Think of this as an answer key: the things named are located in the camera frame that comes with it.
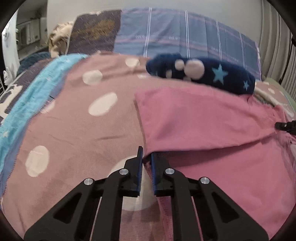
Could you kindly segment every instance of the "polka dot blanket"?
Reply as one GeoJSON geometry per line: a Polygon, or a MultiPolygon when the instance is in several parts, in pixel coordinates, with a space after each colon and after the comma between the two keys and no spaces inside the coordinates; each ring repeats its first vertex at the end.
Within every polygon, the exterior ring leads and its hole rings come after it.
{"type": "MultiPolygon", "coordinates": [[[[146,59],[96,54],[81,60],[61,93],[30,122],[1,209],[25,232],[85,178],[106,178],[144,146],[135,93],[192,83],[150,76],[146,59]]],[[[162,241],[163,219],[143,169],[139,198],[124,198],[120,240],[162,241]]]]}

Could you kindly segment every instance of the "light blue star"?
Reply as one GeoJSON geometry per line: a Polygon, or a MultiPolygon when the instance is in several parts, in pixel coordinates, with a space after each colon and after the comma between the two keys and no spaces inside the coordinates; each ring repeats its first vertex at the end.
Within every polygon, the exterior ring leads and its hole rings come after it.
{"type": "Polygon", "coordinates": [[[248,81],[244,81],[244,89],[246,89],[246,91],[248,90],[249,84],[248,81]]]}
{"type": "Polygon", "coordinates": [[[212,70],[215,74],[213,82],[216,83],[217,81],[220,81],[224,85],[224,77],[228,75],[228,72],[222,70],[221,64],[219,65],[218,69],[212,68],[212,70]]]}

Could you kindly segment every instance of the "folded pink garment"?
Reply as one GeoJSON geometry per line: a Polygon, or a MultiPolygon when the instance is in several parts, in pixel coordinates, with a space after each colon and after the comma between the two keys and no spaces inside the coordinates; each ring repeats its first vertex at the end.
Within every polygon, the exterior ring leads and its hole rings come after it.
{"type": "MultiPolygon", "coordinates": [[[[139,92],[136,101],[146,155],[170,151],[165,156],[173,168],[189,178],[209,177],[274,236],[295,205],[295,138],[274,128],[287,121],[280,106],[202,85],[139,92]]],[[[171,240],[170,202],[159,203],[171,240]]]]}

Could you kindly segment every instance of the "light blue blanket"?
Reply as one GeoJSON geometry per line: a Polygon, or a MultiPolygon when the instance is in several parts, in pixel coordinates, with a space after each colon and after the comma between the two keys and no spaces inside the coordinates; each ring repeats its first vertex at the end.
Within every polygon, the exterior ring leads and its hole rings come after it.
{"type": "Polygon", "coordinates": [[[71,54],[53,60],[30,84],[0,126],[0,196],[4,193],[6,180],[13,169],[29,121],[49,98],[59,94],[64,76],[72,66],[86,57],[71,54]]]}

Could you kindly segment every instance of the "stuffed animal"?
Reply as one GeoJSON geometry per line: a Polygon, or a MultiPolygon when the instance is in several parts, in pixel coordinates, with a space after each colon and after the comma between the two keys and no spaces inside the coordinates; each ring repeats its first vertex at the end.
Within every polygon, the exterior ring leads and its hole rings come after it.
{"type": "Polygon", "coordinates": [[[237,95],[253,94],[255,77],[243,67],[213,58],[159,54],[146,64],[149,74],[210,85],[237,95]]]}

